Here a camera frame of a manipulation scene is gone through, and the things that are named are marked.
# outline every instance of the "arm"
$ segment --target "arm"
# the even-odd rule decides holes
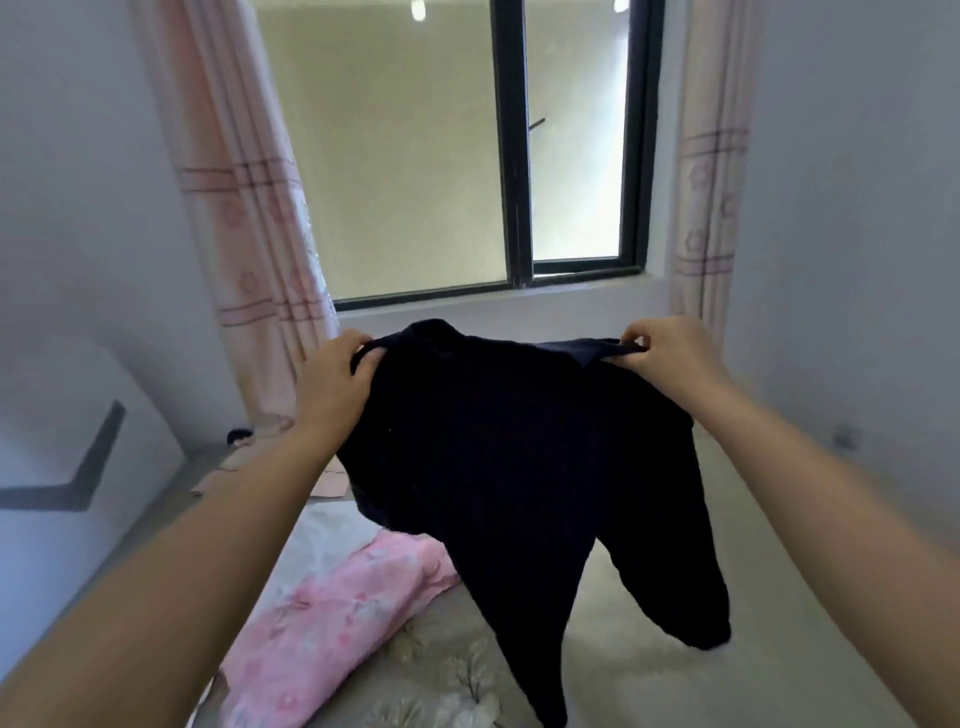
[[[101,579],[0,686],[0,725],[182,726],[243,626],[324,467],[363,411],[383,351],[317,350],[296,426]]]
[[[623,338],[649,351],[614,363],[716,439],[807,584],[918,725],[960,725],[960,559],[882,503],[861,471],[751,402],[698,321],[637,321]]]

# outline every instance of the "window frame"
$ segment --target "window frame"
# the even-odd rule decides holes
[[[525,0],[490,0],[493,79],[503,202],[505,280],[382,296],[339,299],[338,311],[431,301],[492,291],[635,276],[647,258],[665,0],[633,0],[627,41],[627,100],[616,257],[533,259],[530,121],[527,106]]]

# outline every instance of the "curtain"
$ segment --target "curtain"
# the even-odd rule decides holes
[[[300,364],[337,317],[255,12],[246,0],[132,8],[251,424],[293,416]]]
[[[671,307],[723,344],[763,0],[691,0]]]

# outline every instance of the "pink blanket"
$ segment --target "pink blanket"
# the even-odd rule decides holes
[[[344,678],[457,583],[444,545],[383,530],[247,624],[224,660],[223,728],[300,728]]]

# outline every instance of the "window pane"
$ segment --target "window pane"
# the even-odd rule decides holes
[[[534,260],[619,253],[626,6],[526,4]]]
[[[489,4],[258,16],[333,298],[506,279]]]

